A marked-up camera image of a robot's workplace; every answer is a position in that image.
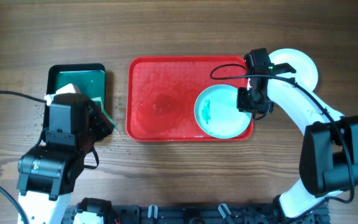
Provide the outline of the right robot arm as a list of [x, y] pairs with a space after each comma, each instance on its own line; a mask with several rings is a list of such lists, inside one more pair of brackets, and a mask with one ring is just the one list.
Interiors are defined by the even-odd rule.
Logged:
[[237, 94], [237, 108], [253, 119], [278, 105], [303, 135], [299, 180], [274, 200], [277, 223], [300, 220], [322, 204], [350, 203], [358, 186], [358, 116], [344, 116], [315, 93], [318, 70], [296, 49], [254, 49], [244, 56], [246, 88]]

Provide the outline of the white plate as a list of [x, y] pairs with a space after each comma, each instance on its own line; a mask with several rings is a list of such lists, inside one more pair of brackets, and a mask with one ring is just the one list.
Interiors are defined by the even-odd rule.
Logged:
[[270, 61], [275, 65], [288, 63], [296, 72], [283, 73], [280, 77], [295, 77], [297, 82], [313, 91], [318, 84], [318, 70], [312, 59], [297, 49], [279, 49], [269, 54]]

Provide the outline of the green yellow sponge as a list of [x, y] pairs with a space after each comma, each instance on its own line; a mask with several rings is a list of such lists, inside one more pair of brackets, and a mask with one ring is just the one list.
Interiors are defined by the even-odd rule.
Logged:
[[107, 120], [109, 121], [109, 124], [112, 126], [112, 129], [115, 129], [116, 124], [112, 120], [112, 118], [107, 114], [107, 112], [104, 110], [104, 104], [103, 104], [102, 98], [99, 96], [96, 98], [92, 98], [91, 100], [94, 101], [96, 106], [98, 106], [100, 108], [102, 114], [107, 118]]

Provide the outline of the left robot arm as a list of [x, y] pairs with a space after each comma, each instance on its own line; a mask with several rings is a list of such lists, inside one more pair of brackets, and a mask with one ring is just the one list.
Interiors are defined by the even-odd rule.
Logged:
[[96, 103], [79, 93], [54, 97], [48, 127], [18, 163], [18, 202], [24, 211], [21, 223], [60, 223], [70, 203], [85, 157], [94, 144], [112, 134], [115, 124]]

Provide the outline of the light blue plate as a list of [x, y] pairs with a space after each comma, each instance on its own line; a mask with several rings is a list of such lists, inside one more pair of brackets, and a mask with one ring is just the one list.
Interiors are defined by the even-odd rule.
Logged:
[[237, 94], [236, 87], [218, 84], [198, 95], [194, 116], [202, 131], [217, 139], [232, 139], [250, 127], [251, 114], [237, 109]]

